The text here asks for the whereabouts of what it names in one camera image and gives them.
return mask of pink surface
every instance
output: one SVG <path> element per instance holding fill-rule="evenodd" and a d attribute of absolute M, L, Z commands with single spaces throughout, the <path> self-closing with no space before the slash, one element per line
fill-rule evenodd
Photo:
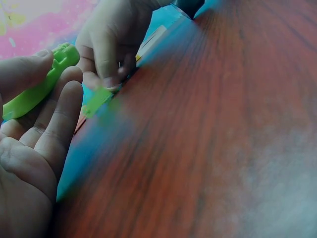
<path fill-rule="evenodd" d="M 31 55 L 74 40 L 97 2 L 0 0 L 0 59 Z"/>

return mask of palm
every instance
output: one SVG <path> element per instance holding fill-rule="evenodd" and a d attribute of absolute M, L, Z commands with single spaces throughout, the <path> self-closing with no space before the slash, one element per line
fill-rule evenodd
<path fill-rule="evenodd" d="M 8 237 L 37 237 L 52 214 L 57 180 L 48 176 L 52 170 L 34 149 L 3 134 L 0 138 L 0 220 L 6 221 L 1 230 Z"/>

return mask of wooden table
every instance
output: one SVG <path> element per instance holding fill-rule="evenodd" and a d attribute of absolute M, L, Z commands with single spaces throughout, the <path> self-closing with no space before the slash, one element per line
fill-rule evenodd
<path fill-rule="evenodd" d="M 317 237 L 317 2 L 207 1 L 145 62 L 53 236 Z"/>

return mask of fingernail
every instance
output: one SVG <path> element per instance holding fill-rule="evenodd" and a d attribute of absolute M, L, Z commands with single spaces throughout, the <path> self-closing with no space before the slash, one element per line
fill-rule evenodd
<path fill-rule="evenodd" d="M 121 88 L 121 84 L 114 87 L 107 88 L 107 90 L 110 91 L 111 93 L 116 93 L 120 90 L 120 88 Z"/>
<path fill-rule="evenodd" d="M 37 52 L 35 55 L 38 57 L 45 57 L 49 53 L 48 50 L 42 50 L 40 52 Z"/>
<path fill-rule="evenodd" d="M 105 78 L 102 82 L 103 87 L 108 90 L 116 90 L 120 87 L 120 85 L 115 83 L 116 80 L 113 78 Z"/>

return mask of green plastic toy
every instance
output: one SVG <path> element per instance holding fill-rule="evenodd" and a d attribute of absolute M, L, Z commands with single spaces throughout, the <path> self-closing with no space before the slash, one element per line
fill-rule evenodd
<path fill-rule="evenodd" d="M 103 87 L 100 87 L 92 99 L 83 106 L 82 111 L 87 118 L 92 118 L 98 109 L 112 98 L 113 94 Z"/>
<path fill-rule="evenodd" d="M 46 79 L 6 103 L 3 106 L 4 120 L 20 118 L 35 108 L 54 89 L 63 71 L 70 66 L 75 66 L 80 59 L 77 49 L 70 43 L 59 45 L 53 50 L 53 54 L 52 68 Z"/>

